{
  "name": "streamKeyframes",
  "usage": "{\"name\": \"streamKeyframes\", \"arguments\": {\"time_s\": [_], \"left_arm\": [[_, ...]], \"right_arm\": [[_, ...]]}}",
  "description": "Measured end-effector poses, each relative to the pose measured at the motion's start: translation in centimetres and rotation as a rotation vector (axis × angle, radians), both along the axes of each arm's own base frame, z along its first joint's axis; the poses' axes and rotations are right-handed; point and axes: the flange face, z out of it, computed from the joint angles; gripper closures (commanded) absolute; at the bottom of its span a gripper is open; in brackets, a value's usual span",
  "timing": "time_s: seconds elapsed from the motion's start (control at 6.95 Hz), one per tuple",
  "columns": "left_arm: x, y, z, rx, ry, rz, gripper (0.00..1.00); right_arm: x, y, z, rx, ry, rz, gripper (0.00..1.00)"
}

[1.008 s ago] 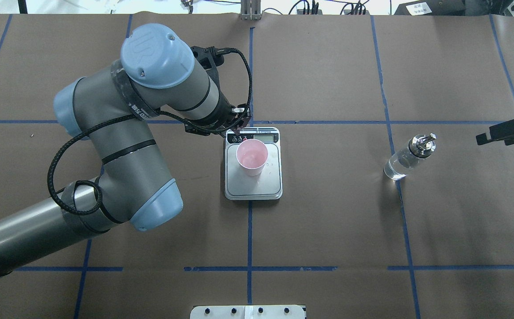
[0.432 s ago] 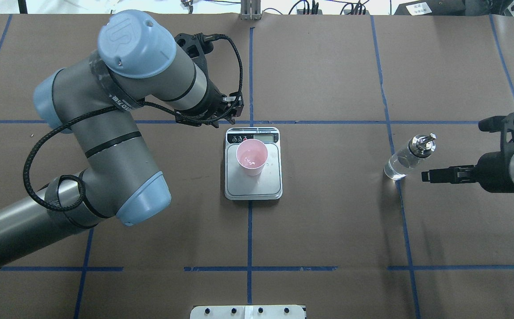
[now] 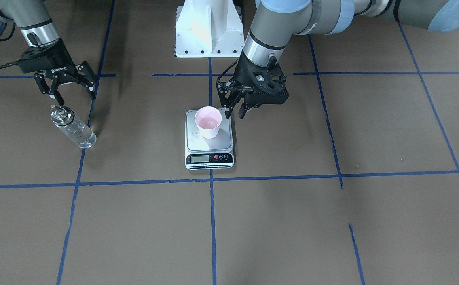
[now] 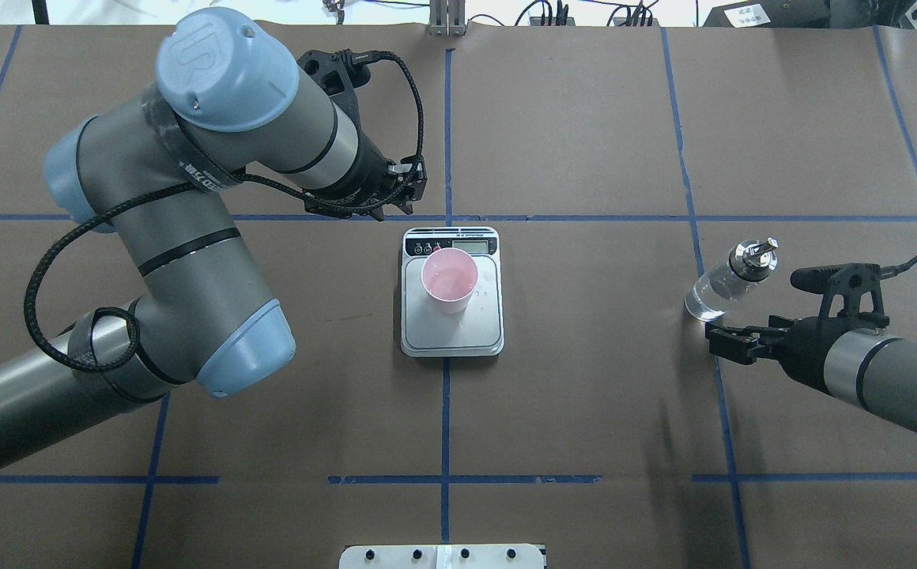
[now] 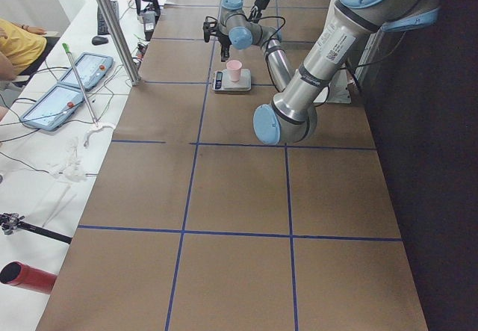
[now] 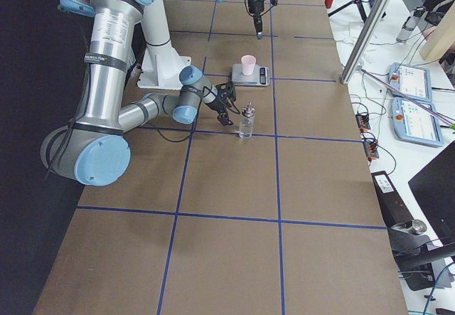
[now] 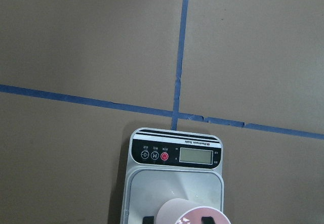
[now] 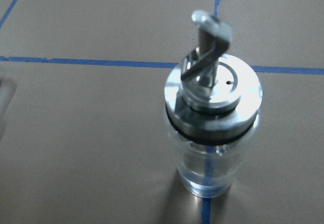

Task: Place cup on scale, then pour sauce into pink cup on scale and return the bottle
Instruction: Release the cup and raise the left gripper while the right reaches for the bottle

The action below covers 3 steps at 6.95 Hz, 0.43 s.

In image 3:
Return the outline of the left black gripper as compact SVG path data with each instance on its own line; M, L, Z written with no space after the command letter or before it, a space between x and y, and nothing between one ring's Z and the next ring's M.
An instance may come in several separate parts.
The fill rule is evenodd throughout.
M216 80L217 94L226 118L242 99L238 117L243 119L249 110L263 104L283 104L289 97L283 74L274 53L265 57L265 66L254 64L241 53Z

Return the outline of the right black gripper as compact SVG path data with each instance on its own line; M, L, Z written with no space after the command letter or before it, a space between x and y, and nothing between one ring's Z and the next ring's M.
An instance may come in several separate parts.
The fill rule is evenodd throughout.
M23 73L36 72L34 80L40 92L53 97L59 106L65 105L65 101L58 92L60 75L56 72L66 73L80 80L80 85L85 87L90 98L94 100L96 97L94 89L97 77L92 67L87 61L75 66L61 38L49 44L29 47L20 56L18 66ZM39 72L40 70L52 76L51 86L47 84L46 75Z

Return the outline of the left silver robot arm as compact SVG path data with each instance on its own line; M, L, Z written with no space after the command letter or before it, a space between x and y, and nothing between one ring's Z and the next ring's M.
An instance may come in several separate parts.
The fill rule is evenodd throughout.
M232 78L217 78L219 100L230 118L263 104L283 104L289 97L279 65L294 35L332 35L345 31L358 16L448 33L459 28L459 0L257 0L257 11Z

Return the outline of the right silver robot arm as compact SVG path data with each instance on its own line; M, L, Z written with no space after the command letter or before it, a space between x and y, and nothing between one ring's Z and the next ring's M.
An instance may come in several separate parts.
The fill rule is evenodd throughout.
M32 73L40 92L59 105L64 105L58 92L63 84L80 84L95 99L94 71L86 61L73 62L43 0L0 0L0 22L13 23L29 45L18 60L0 66L0 70L18 66L23 73Z

